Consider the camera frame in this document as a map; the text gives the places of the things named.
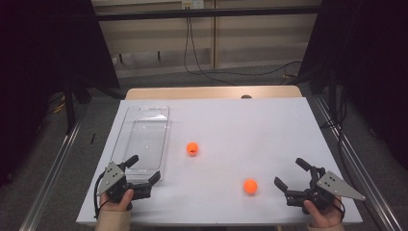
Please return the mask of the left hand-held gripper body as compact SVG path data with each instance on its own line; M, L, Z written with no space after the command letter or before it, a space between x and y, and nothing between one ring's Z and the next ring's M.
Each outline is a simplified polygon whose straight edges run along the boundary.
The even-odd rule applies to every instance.
M96 194L100 196L106 193L114 203L120 202L128 190L134 192L133 200L149 198L152 190L152 185L149 182L136 184L127 181L125 170L133 165L128 162L119 165L110 162L97 184Z

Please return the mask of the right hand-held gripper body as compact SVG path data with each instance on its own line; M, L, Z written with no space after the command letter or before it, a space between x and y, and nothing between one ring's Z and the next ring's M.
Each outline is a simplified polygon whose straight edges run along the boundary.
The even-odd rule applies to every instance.
M292 191L285 185L284 196L288 206L300 207L304 214L309 215L304 205L305 200L312 202L320 211L334 206L342 214L345 213L345 209L341 209L334 204L338 196L360 201L366 200L364 195L356 191L332 171L325 171L324 167L301 166L301 168L310 172L309 188L304 191Z

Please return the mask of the clear plastic tray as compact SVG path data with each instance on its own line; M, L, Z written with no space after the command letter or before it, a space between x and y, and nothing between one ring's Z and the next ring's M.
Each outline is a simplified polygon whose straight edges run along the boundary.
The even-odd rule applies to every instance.
M169 107L132 106L126 110L111 160L120 164L139 157L124 170L128 181L146 181L164 168L168 126Z

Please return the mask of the plain orange ball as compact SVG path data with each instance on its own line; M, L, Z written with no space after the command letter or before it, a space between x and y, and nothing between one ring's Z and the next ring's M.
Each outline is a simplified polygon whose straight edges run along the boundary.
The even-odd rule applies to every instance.
M258 184L254 179L246 179L243 182L243 189L248 194L254 194L258 189Z

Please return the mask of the person's left hand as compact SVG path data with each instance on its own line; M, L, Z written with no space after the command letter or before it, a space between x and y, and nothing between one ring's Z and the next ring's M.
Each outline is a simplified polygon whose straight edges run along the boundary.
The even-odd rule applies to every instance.
M102 211L111 211L111 212L126 212L128 205L131 203L134 192L128 190L118 202L112 202L108 195L104 192L100 196L100 209Z

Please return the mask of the person's right hand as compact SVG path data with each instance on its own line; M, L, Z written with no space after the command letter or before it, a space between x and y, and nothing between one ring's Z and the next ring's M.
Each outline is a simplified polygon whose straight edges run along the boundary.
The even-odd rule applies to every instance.
M343 214L340 211L342 199L338 196L333 201L333 205L323 212L320 211L310 200L305 200L303 205L312 217L311 222L308 225L311 224L314 227L330 227L340 223L343 224Z

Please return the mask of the white table board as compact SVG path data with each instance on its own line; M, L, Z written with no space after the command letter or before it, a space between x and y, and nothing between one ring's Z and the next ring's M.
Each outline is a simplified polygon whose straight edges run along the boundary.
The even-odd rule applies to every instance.
M162 179L132 211L136 226L264 226L300 224L308 217L289 207L273 184L304 190L309 172L295 160L339 170L303 97L270 99L139 100L169 107ZM187 153L196 142L195 156ZM248 194L246 179L258 189Z

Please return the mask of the black metal stand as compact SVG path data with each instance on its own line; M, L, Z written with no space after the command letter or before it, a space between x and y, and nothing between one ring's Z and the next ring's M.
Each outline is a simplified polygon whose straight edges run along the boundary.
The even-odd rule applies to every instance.
M125 98L124 93L104 87L102 84L98 84L95 81L92 81L90 78L66 78L64 80L64 104L67 118L67 134L70 134L77 124L77 118L74 110L74 100L77 100L80 104L89 104L91 101L91 96L88 89L96 89L113 99L122 100Z

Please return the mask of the light wooden table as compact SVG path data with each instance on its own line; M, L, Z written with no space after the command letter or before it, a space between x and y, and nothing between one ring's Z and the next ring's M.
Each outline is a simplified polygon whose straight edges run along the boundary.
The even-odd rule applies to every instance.
M301 97L296 86L143 88L127 91L126 100Z

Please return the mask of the black curtain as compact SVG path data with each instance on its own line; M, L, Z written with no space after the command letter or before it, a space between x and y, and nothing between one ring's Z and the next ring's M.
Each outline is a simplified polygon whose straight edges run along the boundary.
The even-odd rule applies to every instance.
M0 187L29 152L49 97L119 82L91 0L0 0Z
M299 75L331 77L408 169L408 0L321 0Z

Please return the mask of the black horizontal bar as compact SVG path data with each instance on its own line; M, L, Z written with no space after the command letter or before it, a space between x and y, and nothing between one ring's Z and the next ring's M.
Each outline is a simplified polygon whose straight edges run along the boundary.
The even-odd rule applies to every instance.
M319 6L277 7L277 8L239 8L239 9L203 9L203 10L174 10L133 13L97 13L97 21L123 21L147 19L173 18L202 18L223 16L256 16L256 15L287 15L319 13Z

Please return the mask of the aluminium floor rail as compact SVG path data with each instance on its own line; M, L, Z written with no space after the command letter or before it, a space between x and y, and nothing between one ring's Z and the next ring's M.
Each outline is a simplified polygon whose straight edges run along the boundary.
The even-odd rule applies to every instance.
M41 185L38 195L34 200L27 216L23 220L19 231L37 230L40 219L51 197L52 191L58 182L65 160L76 140L86 113L86 109L80 109L78 115L74 117L75 122L73 123L71 130L64 136L63 144L59 149L56 159L51 166L44 183Z
M386 231L403 231L403 226L398 221L393 209L386 201L382 192L373 182L360 157L344 133L341 123L330 115L329 107L321 96L316 97L316 102L325 118L327 126L337 139L341 159L347 159L348 164L356 173L357 178L367 195L366 202L371 203L374 211L384 224Z

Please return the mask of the white wall socket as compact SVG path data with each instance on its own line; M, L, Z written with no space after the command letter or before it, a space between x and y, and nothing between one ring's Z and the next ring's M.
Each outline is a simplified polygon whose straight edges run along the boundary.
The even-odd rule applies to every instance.
M183 10L203 10L204 0L182 0Z

